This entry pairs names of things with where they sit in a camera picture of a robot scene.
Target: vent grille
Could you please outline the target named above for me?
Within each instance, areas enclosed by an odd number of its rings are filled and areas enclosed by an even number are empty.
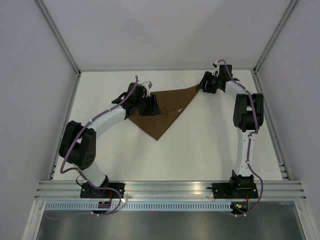
[[[117,200],[113,200],[110,210],[118,205]],[[122,211],[173,211],[173,212],[230,212],[230,201],[202,202],[202,201],[127,201],[121,203]],[[47,201],[45,210],[92,210],[98,211],[98,201]]]

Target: white tabletop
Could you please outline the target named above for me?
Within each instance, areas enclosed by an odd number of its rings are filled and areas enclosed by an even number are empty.
[[[142,82],[152,81],[152,91],[164,91],[192,87],[201,81],[204,72],[83,72],[70,121],[84,122],[94,117],[127,91],[135,75]],[[233,76],[255,92],[249,70],[234,70]],[[159,141],[126,119],[98,138],[95,161],[113,181],[229,180],[238,148],[234,107],[235,100],[220,90],[216,94],[199,91]],[[60,174],[61,163],[59,158],[53,179],[75,180],[76,171]],[[265,122],[256,137],[252,166],[263,180],[282,180]]]

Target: brown fabric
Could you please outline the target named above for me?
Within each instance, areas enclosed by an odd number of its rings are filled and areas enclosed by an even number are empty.
[[[129,117],[141,130],[159,140],[174,121],[182,114],[198,92],[198,85],[179,90],[155,91],[161,115],[140,116],[138,113]]]

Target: white wall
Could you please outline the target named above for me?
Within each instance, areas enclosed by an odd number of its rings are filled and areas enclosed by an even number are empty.
[[[82,71],[254,67],[290,0],[44,0]]]
[[[32,0],[0,7],[0,239],[20,239],[75,73]]]
[[[259,71],[294,179],[320,226],[320,1],[299,2]]]

